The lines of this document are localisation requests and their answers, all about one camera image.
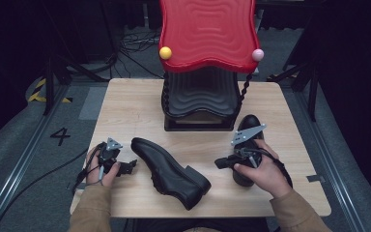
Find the red plastic lid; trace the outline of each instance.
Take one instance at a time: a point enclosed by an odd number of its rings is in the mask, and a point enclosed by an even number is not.
[[[255,0],[160,0],[163,26],[159,48],[172,55],[160,58],[166,71],[182,73],[216,66],[253,73],[259,48],[254,27]]]

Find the wooden tabletop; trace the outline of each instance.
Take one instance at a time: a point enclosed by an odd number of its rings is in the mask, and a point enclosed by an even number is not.
[[[271,217],[271,195],[257,186],[244,188],[232,178],[232,170],[217,169],[214,161],[232,154],[233,131],[165,131],[160,97],[163,80],[113,79],[110,81],[90,147],[107,137],[123,145],[118,161],[137,160],[131,175],[115,179],[112,189],[111,216],[119,218],[219,218]],[[251,82],[235,129],[243,116],[256,115],[267,125],[267,143],[285,163],[301,194],[320,216],[330,214],[330,206],[320,182],[309,183],[307,176],[315,169],[300,133],[276,83]],[[190,211],[175,197],[157,192],[146,163],[130,148],[134,137],[141,137],[163,147],[182,166],[193,167],[212,184],[211,189]],[[80,199],[78,190],[71,212]]]

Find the pink ball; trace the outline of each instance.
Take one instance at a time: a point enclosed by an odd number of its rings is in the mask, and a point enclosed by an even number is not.
[[[263,58],[264,58],[264,51],[262,49],[255,49],[252,52],[252,59],[254,59],[254,61],[258,61],[259,62]]]

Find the gray carpet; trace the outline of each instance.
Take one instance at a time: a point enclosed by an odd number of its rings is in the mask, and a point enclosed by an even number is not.
[[[295,45],[301,30],[260,30],[258,36],[266,58],[260,63],[259,74],[254,81],[265,81],[270,74],[282,72],[282,67]],[[145,51],[132,52],[129,56],[147,69],[144,70],[128,57],[119,55],[115,68],[110,71],[100,72],[104,77],[132,77],[132,78],[158,78],[162,75],[162,67],[157,59],[157,46],[153,45]],[[344,141],[340,130],[335,124],[328,104],[321,89],[318,92],[316,117],[317,123],[309,123],[308,116],[303,113],[303,100],[307,93],[294,93],[285,86],[292,80],[284,80],[280,84],[288,105],[293,113],[300,134],[312,159],[317,173],[324,177],[322,183],[327,194],[332,214],[324,217],[324,222],[332,231],[371,231],[371,188],[360,173],[357,164]],[[31,83],[31,88],[25,93],[26,98],[34,89],[36,83]],[[11,122],[0,131],[0,191],[6,180],[10,179],[19,159],[22,158],[25,148],[28,147],[31,137],[40,131],[40,139],[36,147],[31,149],[31,158],[26,171],[20,176],[20,182],[15,183],[14,194],[19,193],[30,183],[44,173],[73,159],[83,152],[91,140],[91,136],[99,115],[102,98],[106,84],[95,83],[86,76],[76,75],[70,87],[61,98],[72,98],[71,103],[59,103],[50,118],[42,116],[44,102],[29,102],[27,108],[14,117]],[[71,137],[64,139],[59,146],[59,138],[51,138],[50,135],[60,129],[67,129]],[[341,199],[338,198],[337,188],[334,186],[324,162],[324,151],[321,151],[321,142],[315,139],[313,129],[317,128],[323,137],[323,142],[328,149],[334,167],[339,170],[343,180],[343,186],[348,191],[353,206],[357,210],[357,216],[362,223],[362,230],[352,226],[352,219],[344,213]],[[74,182],[74,178],[83,164],[83,157],[78,158],[68,166],[44,177],[41,181],[27,189],[15,201],[13,206],[3,217],[0,223],[0,231],[66,231],[69,226],[69,207],[71,204],[71,191],[68,187]],[[114,231],[123,231],[124,218],[111,219]],[[268,218],[271,230],[276,228],[273,217]]]

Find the yellow ball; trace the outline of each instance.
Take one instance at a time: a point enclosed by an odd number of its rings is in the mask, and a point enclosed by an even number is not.
[[[159,51],[159,55],[160,55],[161,59],[163,59],[163,60],[170,59],[170,57],[172,55],[170,47],[168,47],[168,46],[162,47],[161,50]]]

